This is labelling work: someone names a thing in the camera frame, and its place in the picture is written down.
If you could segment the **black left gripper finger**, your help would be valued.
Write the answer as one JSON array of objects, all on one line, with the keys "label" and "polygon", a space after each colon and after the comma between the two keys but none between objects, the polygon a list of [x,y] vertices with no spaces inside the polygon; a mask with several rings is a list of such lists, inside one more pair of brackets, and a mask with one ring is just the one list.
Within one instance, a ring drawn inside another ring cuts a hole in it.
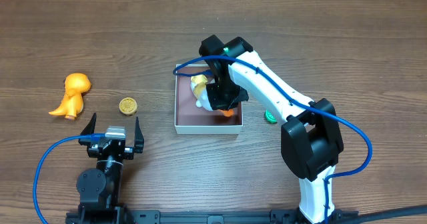
[{"label": "black left gripper finger", "polygon": [[139,118],[136,117],[135,119],[135,137],[134,137],[134,152],[135,153],[143,153],[143,147],[144,147],[144,137],[143,133],[141,131],[140,125],[139,125]]},{"label": "black left gripper finger", "polygon": [[97,114],[94,113],[89,121],[89,123],[85,126],[83,131],[81,132],[81,135],[92,135],[95,131],[95,125],[96,125],[96,119]]}]

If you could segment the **white plush duck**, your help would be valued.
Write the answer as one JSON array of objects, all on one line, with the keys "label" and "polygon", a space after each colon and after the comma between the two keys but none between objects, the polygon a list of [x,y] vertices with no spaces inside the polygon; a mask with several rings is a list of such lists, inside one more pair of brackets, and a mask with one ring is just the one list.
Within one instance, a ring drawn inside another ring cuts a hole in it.
[{"label": "white plush duck", "polygon": [[207,84],[215,83],[215,81],[209,80],[205,75],[196,75],[191,77],[190,88],[193,95],[196,98],[195,106],[198,108],[203,107],[207,111],[214,111],[211,108],[210,102],[207,96]]}]

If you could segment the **white box pink interior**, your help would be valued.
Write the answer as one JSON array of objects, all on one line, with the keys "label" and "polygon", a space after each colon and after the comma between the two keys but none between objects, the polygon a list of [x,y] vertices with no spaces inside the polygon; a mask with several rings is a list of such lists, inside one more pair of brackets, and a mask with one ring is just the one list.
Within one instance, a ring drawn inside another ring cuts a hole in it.
[{"label": "white box pink interior", "polygon": [[240,103],[234,115],[224,116],[220,111],[207,111],[195,105],[197,99],[191,91],[189,77],[175,77],[175,130],[177,134],[238,135],[243,127]]}]

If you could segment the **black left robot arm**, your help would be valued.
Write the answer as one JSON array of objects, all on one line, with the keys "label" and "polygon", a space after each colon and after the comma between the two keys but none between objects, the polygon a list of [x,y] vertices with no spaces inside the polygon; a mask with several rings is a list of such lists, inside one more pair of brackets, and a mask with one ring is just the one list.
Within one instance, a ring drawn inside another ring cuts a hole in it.
[{"label": "black left robot arm", "polygon": [[94,114],[81,132],[80,145],[86,146],[90,158],[96,158],[96,167],[83,171],[77,178],[76,189],[80,204],[76,213],[67,213],[65,222],[72,224],[134,224],[135,218],[126,204],[119,202],[123,161],[142,153],[144,137],[135,120],[132,146],[127,146],[124,127],[110,126],[105,133],[96,134]]}]

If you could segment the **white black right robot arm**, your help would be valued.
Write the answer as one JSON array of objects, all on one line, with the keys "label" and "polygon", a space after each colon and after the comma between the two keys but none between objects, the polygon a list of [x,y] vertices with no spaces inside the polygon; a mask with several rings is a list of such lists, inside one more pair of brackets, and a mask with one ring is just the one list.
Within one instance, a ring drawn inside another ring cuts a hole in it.
[{"label": "white black right robot arm", "polygon": [[281,155],[300,182],[300,213],[310,223],[325,223],[335,210],[332,186],[324,179],[338,163],[344,144],[338,122],[320,115],[335,114],[327,99],[313,101],[278,77],[241,37],[222,43],[212,35],[201,42],[214,81],[206,86],[201,105],[228,111],[253,95],[280,124]]}]

